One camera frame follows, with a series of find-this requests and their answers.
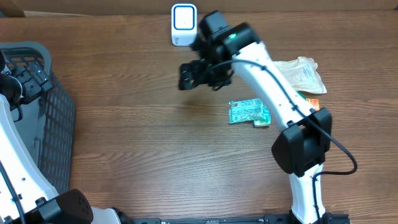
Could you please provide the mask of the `light green wipes packet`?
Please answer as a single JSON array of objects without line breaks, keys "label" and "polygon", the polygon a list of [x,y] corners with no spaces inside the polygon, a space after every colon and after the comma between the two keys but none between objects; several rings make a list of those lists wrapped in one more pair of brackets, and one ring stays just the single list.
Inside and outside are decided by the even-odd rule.
[{"label": "light green wipes packet", "polygon": [[229,102],[229,124],[244,123],[248,121],[254,122],[262,115],[266,106],[261,99],[255,98],[242,101]]}]

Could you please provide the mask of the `teal tissue pack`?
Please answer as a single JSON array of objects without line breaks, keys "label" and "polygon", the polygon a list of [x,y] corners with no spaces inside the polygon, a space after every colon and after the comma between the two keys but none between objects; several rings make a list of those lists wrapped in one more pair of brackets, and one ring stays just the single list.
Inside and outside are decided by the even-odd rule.
[{"label": "teal tissue pack", "polygon": [[270,124],[271,124],[271,114],[267,108],[264,108],[260,118],[254,120],[254,127],[263,128],[266,126],[270,126]]}]

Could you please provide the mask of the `beige food pouch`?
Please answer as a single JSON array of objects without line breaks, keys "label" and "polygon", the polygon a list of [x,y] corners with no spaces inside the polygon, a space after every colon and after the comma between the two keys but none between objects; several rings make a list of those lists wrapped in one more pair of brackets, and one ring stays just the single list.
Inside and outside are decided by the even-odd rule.
[{"label": "beige food pouch", "polygon": [[274,65],[296,91],[313,94],[327,93],[317,72],[318,64],[312,58],[298,57],[291,61],[275,61]]}]

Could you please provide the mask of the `orange tissue pack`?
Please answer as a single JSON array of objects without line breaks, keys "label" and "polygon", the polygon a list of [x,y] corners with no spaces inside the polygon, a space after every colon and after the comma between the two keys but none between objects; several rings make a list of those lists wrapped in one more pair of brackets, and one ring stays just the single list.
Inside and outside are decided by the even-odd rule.
[{"label": "orange tissue pack", "polygon": [[315,108],[316,111],[320,109],[319,99],[307,98],[306,100]]}]

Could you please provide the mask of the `green lidded white jar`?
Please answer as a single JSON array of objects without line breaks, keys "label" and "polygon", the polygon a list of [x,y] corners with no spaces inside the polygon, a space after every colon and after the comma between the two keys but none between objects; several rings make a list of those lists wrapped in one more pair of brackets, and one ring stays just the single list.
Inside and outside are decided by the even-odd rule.
[{"label": "green lidded white jar", "polygon": [[304,95],[302,92],[298,91],[297,93],[298,93],[304,100],[307,99],[307,98],[305,97],[305,95]]}]

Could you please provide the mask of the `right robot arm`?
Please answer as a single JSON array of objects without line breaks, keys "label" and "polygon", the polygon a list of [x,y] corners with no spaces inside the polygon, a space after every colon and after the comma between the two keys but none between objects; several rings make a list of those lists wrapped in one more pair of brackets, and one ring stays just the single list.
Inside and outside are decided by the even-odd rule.
[{"label": "right robot arm", "polygon": [[239,75],[268,108],[280,131],[272,155],[289,175],[292,221],[322,223],[326,210],[320,176],[330,148],[331,114],[315,110],[292,88],[248,23],[232,27],[220,11],[213,11],[198,28],[192,49],[200,58],[181,64],[179,89],[208,85],[217,91]]}]

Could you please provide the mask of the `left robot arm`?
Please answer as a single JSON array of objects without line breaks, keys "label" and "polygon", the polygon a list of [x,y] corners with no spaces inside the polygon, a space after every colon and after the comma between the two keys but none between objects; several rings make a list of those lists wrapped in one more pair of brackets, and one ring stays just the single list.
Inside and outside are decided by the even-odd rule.
[{"label": "left robot arm", "polygon": [[46,47],[1,44],[1,222],[128,223],[70,187],[76,108]]}]

